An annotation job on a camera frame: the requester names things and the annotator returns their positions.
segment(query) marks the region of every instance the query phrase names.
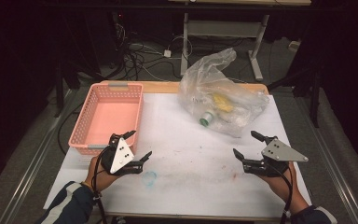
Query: stain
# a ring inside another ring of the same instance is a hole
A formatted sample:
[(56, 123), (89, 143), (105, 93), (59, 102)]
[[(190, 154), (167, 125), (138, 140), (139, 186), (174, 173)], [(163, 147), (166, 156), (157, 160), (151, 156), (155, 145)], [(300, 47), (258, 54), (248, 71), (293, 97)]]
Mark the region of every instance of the stain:
[(154, 182), (156, 181), (157, 175), (156, 173), (149, 171), (142, 175), (142, 182), (148, 186), (152, 187), (154, 185)]

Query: table leg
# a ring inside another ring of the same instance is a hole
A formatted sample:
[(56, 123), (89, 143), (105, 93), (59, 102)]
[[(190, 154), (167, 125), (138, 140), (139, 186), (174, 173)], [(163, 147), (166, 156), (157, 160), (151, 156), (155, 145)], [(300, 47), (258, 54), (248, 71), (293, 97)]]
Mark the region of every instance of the table leg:
[(183, 20), (182, 61), (181, 61), (181, 66), (180, 66), (180, 75), (181, 76), (183, 76), (187, 70), (187, 60), (188, 60), (187, 38), (188, 38), (188, 13), (185, 13), (185, 18)]
[(55, 118), (57, 118), (63, 109), (63, 83), (62, 83), (62, 70), (61, 70), (61, 63), (58, 62), (56, 67), (56, 94), (57, 94), (57, 111), (54, 115)]
[(264, 35), (264, 32), (266, 31), (268, 21), (269, 21), (269, 15), (265, 15), (263, 17), (263, 20), (262, 20), (260, 27), (258, 29), (258, 32), (257, 32), (257, 38), (255, 40), (255, 48), (254, 48), (254, 50), (248, 51), (249, 60), (251, 62), (251, 66), (252, 66), (252, 68), (254, 70), (254, 74), (255, 74), (255, 79), (257, 81), (263, 80), (263, 76), (261, 74), (260, 66), (258, 65), (256, 56), (257, 56), (257, 52), (260, 48), (261, 41), (263, 40), (263, 35)]

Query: person's right hand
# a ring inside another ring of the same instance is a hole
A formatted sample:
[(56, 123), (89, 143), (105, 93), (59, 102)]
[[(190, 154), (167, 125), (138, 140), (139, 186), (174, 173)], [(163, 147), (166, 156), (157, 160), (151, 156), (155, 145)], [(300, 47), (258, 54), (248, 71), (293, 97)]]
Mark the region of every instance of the person's right hand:
[[(92, 178), (94, 177), (95, 165), (97, 164), (98, 157), (94, 157), (91, 159), (89, 163), (89, 173), (87, 174), (87, 178), (84, 181), (87, 185), (91, 186)], [(97, 174), (97, 186), (96, 189), (101, 192), (104, 189), (107, 189), (114, 181), (120, 178), (120, 176), (110, 175), (105, 171), (101, 166), (101, 163), (98, 165), (98, 174)]]
[[(309, 205), (301, 195), (298, 185), (297, 185), (297, 176), (296, 176), (296, 169), (293, 165), (293, 162), (289, 162), (289, 169), (287, 169), (284, 174), (286, 178), (291, 181), (291, 176), (293, 177), (293, 194), (292, 194), (292, 201), (290, 205), (290, 212), (292, 215), (300, 212), (304, 208), (307, 208)], [(286, 182), (283, 180), (281, 176), (278, 177), (267, 177), (263, 175), (259, 175), (261, 179), (266, 181), (269, 184), (269, 187), (272, 191), (278, 195), (282, 200), (287, 202), (289, 199), (289, 187), (287, 186)]]

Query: wire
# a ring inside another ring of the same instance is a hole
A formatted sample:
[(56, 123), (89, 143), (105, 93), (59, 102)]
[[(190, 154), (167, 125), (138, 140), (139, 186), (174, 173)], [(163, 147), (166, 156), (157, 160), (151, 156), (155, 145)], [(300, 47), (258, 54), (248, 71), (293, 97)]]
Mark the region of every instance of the wire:
[(119, 48), (121, 46), (123, 46), (124, 44), (124, 40), (127, 38), (126, 37), (126, 30), (124, 29), (124, 27), (118, 23), (116, 23), (116, 26), (118, 26), (120, 28), (119, 34), (118, 34), (118, 39), (122, 39), (121, 40), (121, 44), (118, 46)]
[(105, 212), (104, 212), (104, 209), (103, 209), (103, 203), (101, 201), (102, 195), (101, 195), (101, 192), (99, 192), (97, 190), (97, 177), (96, 176), (98, 174), (100, 174), (101, 172), (105, 171), (105, 170), (101, 170), (101, 172), (98, 172), (98, 167), (100, 166), (103, 154), (106, 152), (106, 150), (108, 148), (109, 147), (104, 148), (103, 151), (100, 153), (100, 155), (98, 155), (97, 162), (95, 163), (95, 168), (94, 168), (94, 176), (91, 179), (91, 187), (92, 187), (92, 190), (94, 191), (93, 192), (94, 193), (94, 200), (97, 201), (98, 207), (100, 208), (100, 213), (101, 213), (103, 224), (107, 224), (107, 220), (106, 220), (106, 215), (105, 215)]
[(161, 59), (166, 59), (166, 57), (160, 57), (160, 58), (154, 59), (152, 61), (144, 62), (144, 63), (152, 63), (152, 62), (156, 62), (156, 61), (161, 60)]
[(182, 52), (182, 56), (186, 59), (186, 61), (189, 64), (189, 66), (191, 66), (192, 63), (188, 60), (188, 58), (185, 56), (185, 54), (183, 52)]
[(58, 142), (58, 146), (60, 148), (60, 151), (62, 152), (63, 155), (66, 155), (66, 152), (63, 150), (63, 147), (61, 145), (61, 138), (60, 138), (60, 135), (61, 135), (61, 129), (62, 129), (62, 126), (63, 124), (69, 119), (69, 117), (71, 117), (71, 115), (73, 115), (75, 113), (75, 111), (78, 110), (79, 107), (81, 107), (84, 103), (81, 103), (80, 105), (78, 105), (75, 109), (73, 109), (71, 111), (71, 113), (69, 113), (68, 116), (66, 116), (66, 118), (63, 120), (62, 124), (60, 125), (60, 128), (58, 129), (57, 131), (57, 142)]
[(143, 67), (143, 69), (153, 78), (157, 79), (157, 80), (160, 80), (160, 81), (166, 81), (166, 82), (170, 82), (169, 80), (165, 80), (165, 79), (162, 79), (162, 78), (159, 78), (159, 77), (155, 77), (153, 74), (151, 74), (149, 72), (149, 70), (147, 70), (145, 67)]
[[(122, 78), (126, 78), (127, 80), (131, 80), (133, 77), (135, 77), (135, 80), (138, 80), (139, 73), (142, 69), (142, 64), (144, 63), (144, 56), (138, 53), (132, 53), (130, 50), (128, 50), (127, 54), (125, 55), (125, 76)], [(130, 76), (130, 71), (135, 70), (135, 74)]]
[(189, 40), (188, 38), (185, 38), (184, 36), (179, 35), (179, 36), (175, 37), (175, 38), (171, 41), (171, 44), (173, 44), (173, 41), (175, 41), (175, 40), (177, 40), (177, 39), (179, 39), (179, 38), (183, 38), (185, 41), (187, 41), (188, 44), (190, 44), (190, 53), (187, 54), (187, 57), (190, 56), (191, 53), (193, 52), (193, 45), (191, 44), (191, 42), (190, 42), (190, 40)]
[(248, 62), (244, 67), (242, 67), (240, 70), (238, 70), (238, 76), (241, 76), (241, 71), (244, 70), (245, 68), (249, 67), (249, 65), (252, 64), (252, 61), (255, 60), (255, 58), (251, 59), (249, 58), (250, 62)]
[(135, 45), (135, 46), (142, 46), (140, 49), (137, 49), (136, 51), (140, 51), (141, 49), (143, 49), (143, 48), (147, 48), (147, 49), (152, 49), (153, 51), (152, 52), (147, 52), (147, 51), (141, 51), (142, 53), (156, 53), (156, 54), (159, 54), (159, 55), (162, 55), (162, 53), (160, 53), (160, 52), (158, 52), (156, 49), (153, 49), (153, 48), (151, 48), (151, 47), (148, 47), (148, 46), (146, 46), (146, 45), (144, 45), (144, 44), (130, 44), (130, 46), (131, 45)]
[(160, 63), (168, 63), (168, 64), (170, 64), (171, 67), (172, 67), (172, 74), (173, 74), (173, 76), (176, 77), (176, 78), (181, 79), (181, 77), (178, 77), (178, 76), (175, 74), (175, 69), (174, 69), (173, 63), (170, 63), (170, 62), (159, 62), (159, 63), (155, 63), (155, 64), (153, 64), (153, 65), (150, 65), (150, 66), (146, 67), (146, 68), (144, 67), (144, 69), (149, 69), (149, 68), (151, 68), (151, 67), (153, 67), (153, 66), (155, 66), (155, 65), (157, 65), (157, 64), (160, 64)]
[(287, 215), (286, 213), (289, 211), (290, 208), (290, 204), (292, 202), (292, 196), (293, 196), (293, 176), (292, 176), (292, 170), (290, 169), (290, 167), (288, 167), (289, 169), (289, 173), (290, 173), (290, 182), (289, 180), (286, 178), (286, 176), (284, 176), (284, 174), (282, 174), (279, 170), (277, 170), (275, 167), (269, 165), (267, 162), (265, 163), (269, 168), (271, 168), (272, 170), (274, 170), (277, 174), (279, 174), (281, 176), (281, 178), (283, 178), (284, 182), (286, 183), (287, 187), (289, 188), (289, 198), (287, 199), (286, 205), (284, 206), (283, 212), (282, 212), (282, 216), (281, 216), (281, 224), (284, 224), (286, 222), (286, 218)]
[(211, 39), (209, 36), (207, 36), (207, 38), (201, 38), (199, 36), (195, 36), (195, 35), (192, 35), (191, 37), (193, 38), (196, 38), (200, 41), (204, 41), (204, 42), (207, 42), (207, 43), (210, 43), (213, 45), (213, 49), (214, 49), (214, 44), (218, 44), (218, 45), (223, 45), (224, 47), (220, 47), (220, 48), (217, 48), (218, 50), (221, 50), (221, 49), (225, 49), (226, 47), (237, 47), (239, 46), (240, 44), (243, 43), (244, 40), (246, 40), (247, 38), (244, 38), (244, 37), (237, 37), (234, 39), (233, 42), (231, 43), (225, 43), (227, 41), (227, 39)]

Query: yellow object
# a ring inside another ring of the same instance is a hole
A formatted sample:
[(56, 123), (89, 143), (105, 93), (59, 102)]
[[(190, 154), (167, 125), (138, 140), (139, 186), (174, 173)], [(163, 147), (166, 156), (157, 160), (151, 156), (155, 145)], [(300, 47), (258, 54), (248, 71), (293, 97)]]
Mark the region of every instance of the yellow object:
[(225, 95), (219, 93), (213, 93), (212, 96), (213, 96), (214, 104), (218, 109), (228, 113), (234, 109), (234, 106), (232, 106), (230, 100)]

